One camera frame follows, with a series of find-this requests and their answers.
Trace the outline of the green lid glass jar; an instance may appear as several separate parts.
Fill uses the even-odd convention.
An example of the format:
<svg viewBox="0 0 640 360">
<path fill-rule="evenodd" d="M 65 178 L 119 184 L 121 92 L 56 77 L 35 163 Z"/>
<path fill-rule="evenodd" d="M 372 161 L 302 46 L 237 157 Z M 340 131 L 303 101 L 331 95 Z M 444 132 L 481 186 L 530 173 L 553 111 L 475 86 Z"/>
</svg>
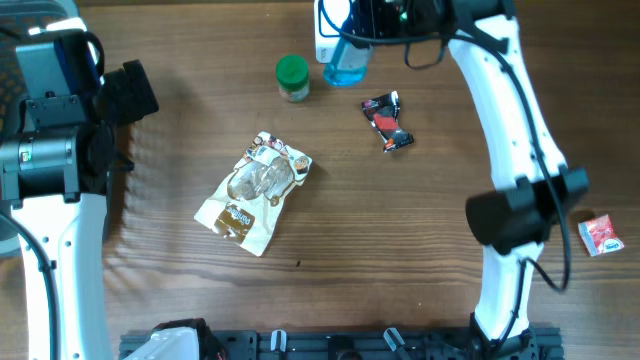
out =
<svg viewBox="0 0 640 360">
<path fill-rule="evenodd" d="M 290 102 L 301 102 L 309 95 L 309 65 L 300 55 L 282 57 L 276 65 L 276 79 L 280 95 Z"/>
</svg>

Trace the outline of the red snack packet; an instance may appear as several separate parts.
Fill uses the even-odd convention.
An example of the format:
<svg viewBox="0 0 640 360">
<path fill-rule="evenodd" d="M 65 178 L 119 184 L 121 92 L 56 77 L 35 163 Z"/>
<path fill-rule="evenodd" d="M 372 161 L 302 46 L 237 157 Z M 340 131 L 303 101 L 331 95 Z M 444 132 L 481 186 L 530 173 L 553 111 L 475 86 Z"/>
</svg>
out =
<svg viewBox="0 0 640 360">
<path fill-rule="evenodd" d="M 591 257 L 622 250 L 624 243 L 614 231 L 608 215 L 581 222 L 579 235 Z"/>
</svg>

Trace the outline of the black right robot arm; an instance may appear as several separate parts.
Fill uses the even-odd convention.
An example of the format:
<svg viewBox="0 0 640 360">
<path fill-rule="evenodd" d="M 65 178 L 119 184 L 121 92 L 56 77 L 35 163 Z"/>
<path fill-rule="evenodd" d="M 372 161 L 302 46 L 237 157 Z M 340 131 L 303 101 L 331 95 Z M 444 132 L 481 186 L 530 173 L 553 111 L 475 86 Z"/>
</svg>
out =
<svg viewBox="0 0 640 360">
<path fill-rule="evenodd" d="M 541 114 L 520 50 L 511 1 L 351 1 L 334 24 L 355 46 L 410 47 L 438 40 L 471 92 L 490 158 L 491 192 L 465 212 L 483 248 L 482 288 L 470 321 L 469 351 L 485 359 L 548 353 L 527 305 L 539 257 L 553 228 L 568 232 L 569 210 L 587 192 Z"/>
</svg>

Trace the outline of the white brown snack pouch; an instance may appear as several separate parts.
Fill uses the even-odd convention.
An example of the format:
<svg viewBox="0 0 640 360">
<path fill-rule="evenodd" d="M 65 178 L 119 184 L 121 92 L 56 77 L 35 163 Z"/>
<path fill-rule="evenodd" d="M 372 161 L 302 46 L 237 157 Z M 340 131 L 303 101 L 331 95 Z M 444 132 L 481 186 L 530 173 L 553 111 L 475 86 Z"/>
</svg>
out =
<svg viewBox="0 0 640 360">
<path fill-rule="evenodd" d="M 256 135 L 194 219 L 256 257 L 267 249 L 285 199 L 313 160 L 268 132 Z"/>
</svg>

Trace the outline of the black red snack wrapper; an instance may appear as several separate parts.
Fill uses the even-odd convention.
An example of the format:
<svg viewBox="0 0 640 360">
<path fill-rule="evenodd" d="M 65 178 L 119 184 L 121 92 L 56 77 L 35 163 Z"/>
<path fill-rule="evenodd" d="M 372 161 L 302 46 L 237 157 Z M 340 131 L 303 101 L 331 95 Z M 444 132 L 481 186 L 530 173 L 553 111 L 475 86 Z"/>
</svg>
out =
<svg viewBox="0 0 640 360">
<path fill-rule="evenodd" d="M 413 135 L 399 125 L 401 107 L 396 91 L 364 101 L 361 106 L 364 116 L 384 141 L 385 153 L 414 143 Z"/>
</svg>

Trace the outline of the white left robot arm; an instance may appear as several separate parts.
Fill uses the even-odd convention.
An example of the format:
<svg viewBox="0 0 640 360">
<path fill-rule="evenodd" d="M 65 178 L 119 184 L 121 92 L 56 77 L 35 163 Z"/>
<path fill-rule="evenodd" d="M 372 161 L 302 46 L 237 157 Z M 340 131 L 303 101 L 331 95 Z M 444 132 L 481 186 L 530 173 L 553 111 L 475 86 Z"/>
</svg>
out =
<svg viewBox="0 0 640 360">
<path fill-rule="evenodd" d="M 1 144 L 2 223 L 24 264 L 28 355 L 109 359 L 102 243 L 110 178 L 133 170 L 117 132 L 156 113 L 142 64 L 107 71 L 79 18 L 33 28 L 14 49 L 27 96 Z"/>
</svg>

